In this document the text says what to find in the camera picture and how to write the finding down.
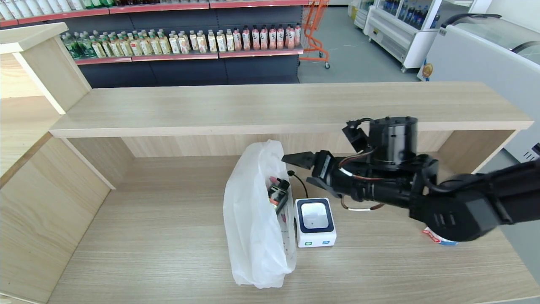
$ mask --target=checkout counter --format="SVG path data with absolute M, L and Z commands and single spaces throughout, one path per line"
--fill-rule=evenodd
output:
M 231 274 L 222 198 L 249 144 L 353 153 L 341 133 L 346 121 L 409 115 L 419 119 L 418 151 L 440 160 L 441 179 L 473 173 L 533 123 L 486 85 L 92 89 L 58 38 L 65 30 L 0 31 L 2 59 L 14 58 L 17 71 L 2 72 L 2 90 L 21 77 L 22 89 L 42 93 L 2 100 L 7 301 L 480 303 L 540 295 L 500 229 L 440 246 L 407 210 L 347 212 L 337 199 L 336 245 L 298 250 L 282 288 L 238 287 Z

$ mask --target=white plastic bag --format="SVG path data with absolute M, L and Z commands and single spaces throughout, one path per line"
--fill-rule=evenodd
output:
M 288 181 L 283 147 L 269 140 L 249 145 L 225 187 L 223 218 L 237 284 L 281 287 L 296 266 L 293 198 L 276 216 L 268 200 L 269 178 Z

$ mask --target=shopping cart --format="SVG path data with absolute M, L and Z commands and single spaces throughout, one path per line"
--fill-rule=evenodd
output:
M 322 42 L 313 37 L 313 34 L 319 29 L 322 17 L 328 7 L 329 0 L 312 0 L 309 5 L 304 6 L 302 26 L 304 35 L 302 45 L 304 46 L 304 54 L 308 57 L 300 57 L 300 60 L 324 61 L 325 68 L 330 68 L 330 54 L 322 47 Z M 318 57 L 309 57 L 310 52 L 318 52 Z

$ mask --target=black robotic arm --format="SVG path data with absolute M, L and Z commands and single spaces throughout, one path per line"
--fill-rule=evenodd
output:
M 369 136 L 359 128 L 364 121 Z M 438 160 L 416 153 L 417 123 L 408 116 L 350 121 L 342 131 L 358 154 L 334 157 L 322 150 L 282 160 L 313 168 L 307 182 L 335 197 L 407 208 L 409 217 L 452 241 L 472 241 L 501 224 L 540 219 L 540 160 L 488 174 L 458 174 L 437 185 Z

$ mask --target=gray floor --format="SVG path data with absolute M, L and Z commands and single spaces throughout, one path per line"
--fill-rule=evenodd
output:
M 302 61 L 298 78 L 301 83 L 396 82 L 418 81 L 417 70 L 400 72 L 400 63 L 376 43 L 369 43 L 352 20 L 347 8 L 328 8 L 315 38 L 330 52 L 330 69 L 323 62 Z M 505 168 L 517 163 L 506 151 L 497 154 L 481 172 Z M 503 226 L 501 229 L 529 271 L 540 283 L 540 221 Z M 540 304 L 540 298 L 506 302 Z

